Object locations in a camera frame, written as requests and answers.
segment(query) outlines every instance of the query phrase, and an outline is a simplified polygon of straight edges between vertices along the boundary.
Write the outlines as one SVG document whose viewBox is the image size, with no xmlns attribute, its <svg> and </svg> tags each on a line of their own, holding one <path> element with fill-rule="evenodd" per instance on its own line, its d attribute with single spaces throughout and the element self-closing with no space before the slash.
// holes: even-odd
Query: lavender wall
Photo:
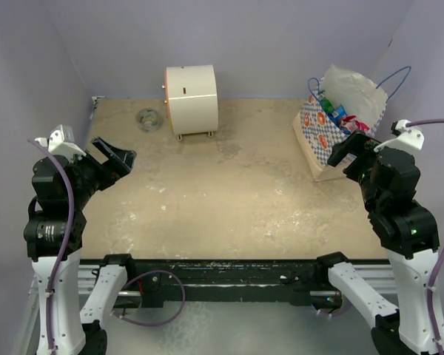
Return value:
<svg viewBox="0 0 444 355">
<path fill-rule="evenodd" d="M 388 103 L 380 139 L 390 136 L 389 127 L 396 120 L 444 118 L 444 0 L 415 1 L 374 78 L 384 78 L 405 65 L 412 65 L 413 70 L 404 88 Z M 424 126 L 423 131 L 424 147 L 417 154 L 422 175 L 417 199 L 436 217 L 444 245 L 444 125 Z M 444 266 L 440 290 L 444 301 Z"/>
<path fill-rule="evenodd" d="M 371 75 L 413 0 L 44 0 L 93 95 L 163 93 L 214 64 L 220 97 L 306 96 L 331 63 Z"/>
<path fill-rule="evenodd" d="M 33 276 L 23 228 L 41 158 L 26 138 L 71 124 L 83 142 L 92 108 L 40 0 L 0 1 L 0 355 L 10 354 Z"/>
</svg>

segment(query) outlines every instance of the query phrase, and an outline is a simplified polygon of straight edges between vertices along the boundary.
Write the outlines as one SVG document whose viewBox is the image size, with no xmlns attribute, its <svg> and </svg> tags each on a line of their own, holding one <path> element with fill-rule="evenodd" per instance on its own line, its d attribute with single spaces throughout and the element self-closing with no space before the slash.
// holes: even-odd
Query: tan floor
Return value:
<svg viewBox="0 0 444 355">
<path fill-rule="evenodd" d="M 291 125 L 301 102 L 220 100 L 214 138 L 177 142 L 167 118 L 152 134 L 137 127 L 145 107 L 166 117 L 161 100 L 101 100 L 90 137 L 138 157 L 88 203 L 84 257 L 383 258 L 358 185 L 312 180 Z"/>
</svg>

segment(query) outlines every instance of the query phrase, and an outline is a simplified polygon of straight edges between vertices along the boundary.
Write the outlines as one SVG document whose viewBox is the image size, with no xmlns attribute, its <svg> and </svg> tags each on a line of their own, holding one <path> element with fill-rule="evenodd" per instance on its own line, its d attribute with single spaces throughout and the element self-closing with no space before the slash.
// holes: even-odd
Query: purple cable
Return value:
<svg viewBox="0 0 444 355">
<path fill-rule="evenodd" d="M 412 126 L 422 126 L 422 125 L 426 125 L 426 124 L 444 124 L 444 118 L 438 118 L 435 120 L 423 120 L 423 121 L 409 122 L 408 124 L 406 124 L 406 126 L 412 127 Z M 441 335 L 439 332 L 439 326 L 437 325 L 436 313 L 434 312 L 434 304 L 433 304 L 433 300 L 432 300 L 433 299 L 433 291 L 431 290 L 431 288 L 434 287 L 434 284 L 436 283 L 437 275 L 439 274 L 439 271 L 440 271 L 441 267 L 443 266 L 443 263 L 444 263 L 444 248 L 441 251 L 441 253 L 437 259 L 436 265 L 434 265 L 434 267 L 432 269 L 431 276 L 429 277 L 429 281 L 428 281 L 429 288 L 426 290 L 426 302 L 428 305 L 429 319 L 431 320 L 432 330 L 434 332 L 434 338 L 438 342 L 441 340 Z M 439 343 L 437 343 L 437 350 L 439 351 L 440 355 L 444 354 L 443 347 Z"/>
<path fill-rule="evenodd" d="M 432 269 L 431 277 L 429 277 L 428 286 L 430 288 L 433 287 L 434 284 L 436 283 L 437 275 L 439 274 L 439 271 L 443 266 L 443 263 L 444 263 L 444 248 L 441 251 L 439 258 L 437 259 L 436 265 L 434 265 Z M 426 298 L 428 302 L 428 313 L 429 317 L 431 318 L 434 337 L 436 338 L 436 340 L 441 340 L 439 326 L 437 325 L 436 314 L 434 313 L 434 307 L 432 302 L 433 291 L 430 288 L 428 288 L 428 290 L 426 291 Z M 441 345 L 437 344 L 437 348 L 439 349 L 439 354 L 444 354 L 443 347 Z"/>
<path fill-rule="evenodd" d="M 27 139 L 27 142 L 34 145 L 36 148 L 38 148 L 44 155 L 46 155 L 47 158 L 50 159 L 51 163 L 56 167 L 58 170 L 60 176 L 62 177 L 62 180 L 64 181 L 64 185 L 66 186 L 67 190 L 67 200 L 69 202 L 69 212 L 67 214 L 67 223 L 66 223 L 66 229 L 64 230 L 64 238 L 62 240 L 61 248 L 59 249 L 58 257 L 56 258 L 56 261 L 54 262 L 53 270 L 51 271 L 50 279 L 47 282 L 46 292 L 50 293 L 50 296 L 46 299 L 46 335 L 47 335 L 47 347 L 49 350 L 54 349 L 54 338 L 53 338 L 53 304 L 51 303 L 52 297 L 53 297 L 53 286 L 54 286 L 54 279 L 56 278 L 56 273 L 58 272 L 59 264 L 62 261 L 62 258 L 64 256 L 64 252 L 66 251 L 67 243 L 69 242 L 69 238 L 71 235 L 71 228 L 73 226 L 73 219 L 74 219 L 74 194 L 73 194 L 73 187 L 71 186 L 71 182 L 69 181 L 69 178 L 67 177 L 66 172 L 62 168 L 61 164 L 58 162 L 58 160 L 49 153 L 43 146 L 41 146 L 38 142 Z"/>
<path fill-rule="evenodd" d="M 168 274 L 169 276 L 171 276 L 173 279 L 176 280 L 176 282 L 177 282 L 177 283 L 179 284 L 179 286 L 181 287 L 181 293 L 183 294 L 183 299 L 181 300 L 181 306 L 179 307 L 178 311 L 177 311 L 172 317 L 170 317 L 170 318 L 167 319 L 167 320 L 164 320 L 163 322 L 145 323 L 145 322 L 139 322 L 139 321 L 137 321 L 137 320 L 133 320 L 133 319 L 130 319 L 130 318 L 126 318 L 126 317 L 124 317 L 124 316 L 122 316 L 122 315 L 120 315 L 120 314 L 117 314 L 117 313 L 115 313 L 115 312 L 113 312 L 112 314 L 113 314 L 114 316 L 120 318 L 121 320 L 124 320 L 125 322 L 132 323 L 132 324 L 135 324 L 135 325 L 141 325 L 142 327 L 159 327 L 159 326 L 161 326 L 161 325 L 168 324 L 169 322 L 172 322 L 173 320 L 175 320 L 175 319 L 178 317 L 178 315 L 183 311 L 184 305 L 185 305 L 185 303 L 186 303 L 186 292 L 185 292 L 185 290 L 184 290 L 184 285 L 183 285 L 183 283 L 181 282 L 181 280 L 179 280 L 179 278 L 178 278 L 176 275 L 174 275 L 172 272 L 165 271 L 165 270 L 148 271 L 148 272 L 145 272 L 145 273 L 143 273 L 143 274 L 141 274 L 141 275 L 138 275 L 138 276 L 135 277 L 134 279 L 130 280 L 128 283 L 126 283 L 126 284 L 124 285 L 123 288 L 126 288 L 126 287 L 130 286 L 132 283 L 134 283 L 135 281 L 141 279 L 142 277 L 145 277 L 145 276 L 148 276 L 148 275 L 157 274 L 157 273 L 159 273 L 159 272 L 161 272 L 161 273 L 163 273 L 163 274 Z"/>
<path fill-rule="evenodd" d="M 408 124 L 406 124 L 406 126 L 407 127 L 423 126 L 425 124 L 444 124 L 444 118 L 438 118 L 436 120 L 424 120 L 424 121 L 409 122 Z"/>
</svg>

